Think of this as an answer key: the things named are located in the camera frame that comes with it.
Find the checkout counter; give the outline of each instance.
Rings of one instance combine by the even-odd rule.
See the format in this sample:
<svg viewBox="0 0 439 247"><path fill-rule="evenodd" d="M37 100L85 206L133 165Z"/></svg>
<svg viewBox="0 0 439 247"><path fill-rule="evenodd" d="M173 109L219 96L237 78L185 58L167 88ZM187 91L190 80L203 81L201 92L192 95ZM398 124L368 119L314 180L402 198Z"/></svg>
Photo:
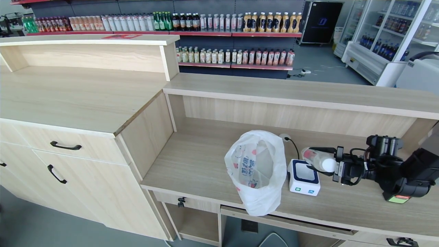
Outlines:
<svg viewBox="0 0 439 247"><path fill-rule="evenodd" d="M236 217L296 230L301 247L378 247L400 238L439 244L437 188L397 204L373 181L351 187L320 176L313 197L290 192L286 180L280 206L255 217L224 164L231 145L254 129L287 133L299 150L365 148L369 135L395 136L406 159L439 120L437 95L179 73L177 40L0 40L1 185L25 200L169 241L222 246L227 217ZM285 155L296 158L289 143Z"/></svg>

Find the white machine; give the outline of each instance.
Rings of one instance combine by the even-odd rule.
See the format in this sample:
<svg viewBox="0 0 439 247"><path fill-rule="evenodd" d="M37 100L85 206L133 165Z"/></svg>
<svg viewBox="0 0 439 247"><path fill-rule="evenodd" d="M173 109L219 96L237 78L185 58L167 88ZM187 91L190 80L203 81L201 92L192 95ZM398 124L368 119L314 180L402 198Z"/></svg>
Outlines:
<svg viewBox="0 0 439 247"><path fill-rule="evenodd" d="M423 90L439 95L439 52L422 52L410 58L396 87Z"/></svg>

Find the cabinet drawer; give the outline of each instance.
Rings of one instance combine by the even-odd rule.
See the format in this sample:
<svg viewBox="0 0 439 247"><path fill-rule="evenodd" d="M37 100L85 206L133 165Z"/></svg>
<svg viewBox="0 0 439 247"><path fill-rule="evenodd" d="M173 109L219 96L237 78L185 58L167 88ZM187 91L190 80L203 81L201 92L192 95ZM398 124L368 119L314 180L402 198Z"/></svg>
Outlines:
<svg viewBox="0 0 439 247"><path fill-rule="evenodd" d="M127 164L114 138L35 126L15 125L15 128L35 149L117 164Z"/></svg>
<svg viewBox="0 0 439 247"><path fill-rule="evenodd" d="M178 200L179 198L183 198L183 196L176 196L176 195L171 195L171 194L156 192L156 191L154 191L154 195L157 198L157 201L174 204L174 205L177 205L180 202ZM212 213L220 212L220 206L218 204L203 201L203 200L184 197L183 205L185 207L190 207L190 208L199 209Z"/></svg>
<svg viewBox="0 0 439 247"><path fill-rule="evenodd" d="M355 234L354 240L358 241L358 242L373 243L373 244L390 246L390 244L387 242L387 238L393 239L396 243L400 237L403 237L403 236L383 235L383 234L377 234L377 233L372 233L372 232L357 232ZM420 247L439 246L439 242L436 242L436 241L422 240L422 239L416 239L416 238L413 238L413 240L416 241Z"/></svg>
<svg viewBox="0 0 439 247"><path fill-rule="evenodd" d="M299 232L305 232L309 234L335 238L340 240L351 240L354 235L354 232L349 229L313 224L299 220L278 217L274 215L250 216L247 214L247 211L243 209L237 209L234 207L221 206L220 213L222 215L258 222L266 225L282 227Z"/></svg>

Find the drawer lock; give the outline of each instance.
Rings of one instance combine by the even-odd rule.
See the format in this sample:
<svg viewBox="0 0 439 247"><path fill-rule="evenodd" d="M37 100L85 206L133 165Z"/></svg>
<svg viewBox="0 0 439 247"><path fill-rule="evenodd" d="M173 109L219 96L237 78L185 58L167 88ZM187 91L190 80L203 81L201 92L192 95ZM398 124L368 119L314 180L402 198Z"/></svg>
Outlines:
<svg viewBox="0 0 439 247"><path fill-rule="evenodd" d="M403 247L419 247L417 242L411 238L398 238L398 240L395 241L391 238L386 239L390 246L403 246Z"/></svg>
<svg viewBox="0 0 439 247"><path fill-rule="evenodd" d="M178 199L178 204L177 204L178 207L184 207L184 203L186 202L184 199L185 197Z"/></svg>

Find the red label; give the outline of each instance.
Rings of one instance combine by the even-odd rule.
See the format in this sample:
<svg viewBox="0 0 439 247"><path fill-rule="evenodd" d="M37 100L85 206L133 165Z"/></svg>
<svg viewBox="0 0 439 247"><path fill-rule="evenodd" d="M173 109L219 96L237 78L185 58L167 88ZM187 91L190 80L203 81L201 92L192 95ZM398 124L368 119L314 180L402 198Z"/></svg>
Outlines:
<svg viewBox="0 0 439 247"><path fill-rule="evenodd" d="M141 34L115 34L115 35L111 35L108 37L103 37L101 39L126 39L126 40L129 40L129 39L132 39L132 38L135 38L138 36L142 36L142 35Z"/></svg>

